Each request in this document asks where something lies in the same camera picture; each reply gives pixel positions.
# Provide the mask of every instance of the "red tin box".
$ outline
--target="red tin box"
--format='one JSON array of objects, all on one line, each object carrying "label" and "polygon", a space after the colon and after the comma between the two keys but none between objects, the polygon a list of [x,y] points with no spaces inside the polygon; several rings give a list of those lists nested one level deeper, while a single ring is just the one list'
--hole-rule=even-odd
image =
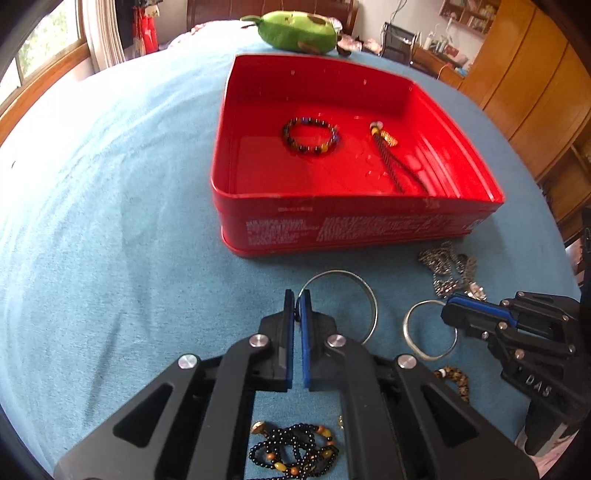
[{"label": "red tin box", "polygon": [[[295,153],[281,136],[295,117],[335,124],[341,140],[325,154]],[[397,192],[372,121],[398,140],[392,152],[429,194],[395,168],[404,189]],[[329,135],[293,129],[306,145]],[[244,257],[466,235],[504,202],[478,152],[421,87],[320,56],[236,57],[211,182],[222,239]]]}]

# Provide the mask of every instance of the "green plush toy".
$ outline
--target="green plush toy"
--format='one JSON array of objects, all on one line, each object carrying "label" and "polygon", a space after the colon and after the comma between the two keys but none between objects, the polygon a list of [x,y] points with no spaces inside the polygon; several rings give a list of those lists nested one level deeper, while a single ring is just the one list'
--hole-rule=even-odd
[{"label": "green plush toy", "polygon": [[240,20],[254,22],[261,38],[281,50],[321,54],[336,47],[335,28],[320,15],[277,11],[262,17],[248,15]]}]

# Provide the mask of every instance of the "bookshelf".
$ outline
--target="bookshelf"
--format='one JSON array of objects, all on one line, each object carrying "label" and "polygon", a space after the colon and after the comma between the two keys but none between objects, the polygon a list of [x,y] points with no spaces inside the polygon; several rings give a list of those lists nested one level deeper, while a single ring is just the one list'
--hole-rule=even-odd
[{"label": "bookshelf", "polygon": [[443,0],[439,15],[485,38],[500,4],[501,0]]}]

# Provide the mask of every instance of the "blue tablecloth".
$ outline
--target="blue tablecloth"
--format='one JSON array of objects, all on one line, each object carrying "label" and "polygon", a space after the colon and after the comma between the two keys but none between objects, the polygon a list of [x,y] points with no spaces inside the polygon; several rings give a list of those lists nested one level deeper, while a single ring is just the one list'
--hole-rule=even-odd
[{"label": "blue tablecloth", "polygon": [[[367,347],[387,357],[409,351],[404,313],[434,297],[431,274],[416,258],[435,242],[255,260],[224,247],[209,168],[225,80],[240,51],[272,49],[254,29],[234,26],[215,42],[187,41],[99,73],[72,90],[63,107],[69,120],[48,122],[50,140],[40,144],[31,132],[18,158],[2,157],[0,403],[49,471],[180,354],[221,354],[282,308],[284,289],[298,291],[316,273],[351,270],[374,288],[380,323]],[[350,60],[416,80],[502,186],[506,204],[455,242],[478,259],[476,276],[490,301],[516,290],[576,297],[540,191],[482,111],[402,65],[366,54]],[[369,309],[354,283],[322,279],[312,296],[343,333],[365,333]],[[452,338],[438,316],[426,309],[413,329],[429,352],[445,350]],[[337,395],[302,387],[297,335],[294,389],[258,395],[255,419],[325,424],[342,442]],[[445,364],[468,374],[474,408],[513,439],[528,401],[501,381],[485,344],[462,338],[451,356],[429,366]],[[261,471],[249,464],[247,476]],[[327,479],[345,472],[339,459]]]}]

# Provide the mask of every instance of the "window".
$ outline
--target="window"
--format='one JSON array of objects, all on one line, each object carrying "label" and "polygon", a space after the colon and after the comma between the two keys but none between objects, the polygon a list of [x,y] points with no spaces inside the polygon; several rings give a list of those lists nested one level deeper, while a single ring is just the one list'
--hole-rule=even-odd
[{"label": "window", "polygon": [[21,86],[21,79],[18,75],[17,61],[12,59],[12,63],[0,81],[0,103]]},{"label": "window", "polygon": [[80,40],[79,25],[77,0],[63,0],[41,19],[0,80],[0,113],[21,87]]}]

